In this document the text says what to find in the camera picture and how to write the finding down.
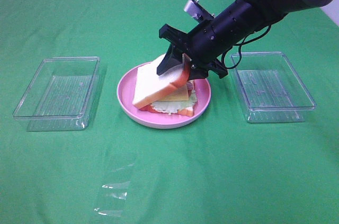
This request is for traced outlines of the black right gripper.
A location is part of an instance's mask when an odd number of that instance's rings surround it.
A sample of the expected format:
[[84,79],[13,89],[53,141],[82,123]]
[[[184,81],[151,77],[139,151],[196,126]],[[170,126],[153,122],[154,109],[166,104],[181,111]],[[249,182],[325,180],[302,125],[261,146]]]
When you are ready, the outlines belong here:
[[158,76],[169,70],[184,70],[186,54],[190,59],[190,73],[188,80],[205,79],[209,71],[213,71],[220,78],[228,75],[228,70],[217,57],[226,48],[207,23],[200,23],[189,33],[184,33],[168,24],[159,30],[159,37],[170,42],[169,48],[157,66]]

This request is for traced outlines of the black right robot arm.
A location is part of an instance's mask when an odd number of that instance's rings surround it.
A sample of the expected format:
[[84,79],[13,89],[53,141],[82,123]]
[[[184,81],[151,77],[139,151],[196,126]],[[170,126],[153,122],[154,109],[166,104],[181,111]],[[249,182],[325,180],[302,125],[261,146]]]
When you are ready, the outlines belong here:
[[157,74],[182,63],[182,54],[190,59],[190,79],[203,79],[213,71],[220,78],[228,74],[224,58],[233,47],[247,44],[250,34],[281,21],[288,13],[322,7],[332,0],[235,0],[219,15],[213,16],[198,1],[188,0],[184,10],[197,22],[189,33],[165,24],[159,37],[170,42]]

